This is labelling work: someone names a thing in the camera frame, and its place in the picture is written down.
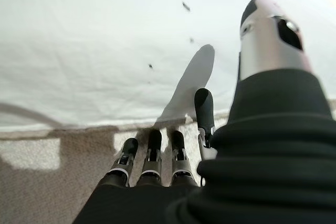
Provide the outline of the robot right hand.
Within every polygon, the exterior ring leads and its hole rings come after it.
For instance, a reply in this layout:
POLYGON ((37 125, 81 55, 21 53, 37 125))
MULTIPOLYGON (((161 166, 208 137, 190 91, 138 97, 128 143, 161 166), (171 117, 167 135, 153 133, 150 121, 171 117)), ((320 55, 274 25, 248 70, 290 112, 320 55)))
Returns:
POLYGON ((240 43, 227 123, 215 129, 209 90, 194 95, 201 183, 175 130, 171 184, 162 185, 153 129, 137 184, 130 138, 75 223, 335 223, 335 120, 299 27, 272 0, 251 0, 240 43))

